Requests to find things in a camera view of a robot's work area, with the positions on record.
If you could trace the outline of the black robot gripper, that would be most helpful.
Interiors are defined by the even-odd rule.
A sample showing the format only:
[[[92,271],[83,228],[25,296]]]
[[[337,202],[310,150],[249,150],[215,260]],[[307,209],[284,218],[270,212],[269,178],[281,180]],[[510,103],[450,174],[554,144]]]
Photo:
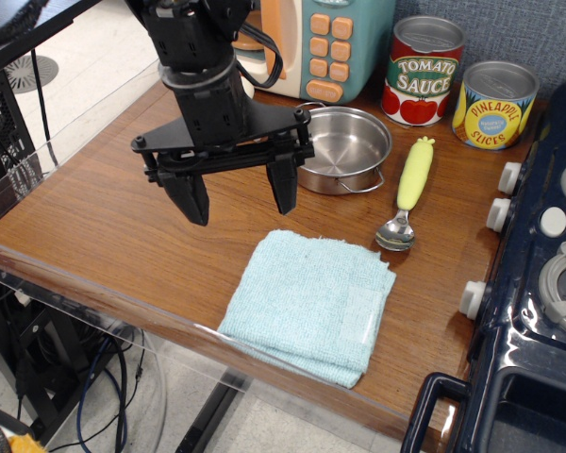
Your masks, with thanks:
[[[206,226],[209,199],[201,175],[265,165],[278,211],[291,212],[297,167],[314,156],[310,113],[252,99],[234,60],[195,74],[158,69],[181,117],[133,140],[148,180],[161,185],[191,223]]]

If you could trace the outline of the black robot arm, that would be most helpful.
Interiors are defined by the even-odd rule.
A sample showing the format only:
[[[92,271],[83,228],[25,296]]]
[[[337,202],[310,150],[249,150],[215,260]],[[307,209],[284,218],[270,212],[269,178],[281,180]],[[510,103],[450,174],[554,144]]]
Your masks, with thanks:
[[[251,1],[131,1],[159,58],[159,75],[181,116],[136,137],[131,147],[149,181],[197,225],[208,223],[203,176],[263,165],[280,213],[296,206],[298,167],[314,155],[308,111],[252,99],[232,43],[244,33],[275,50],[250,25]]]

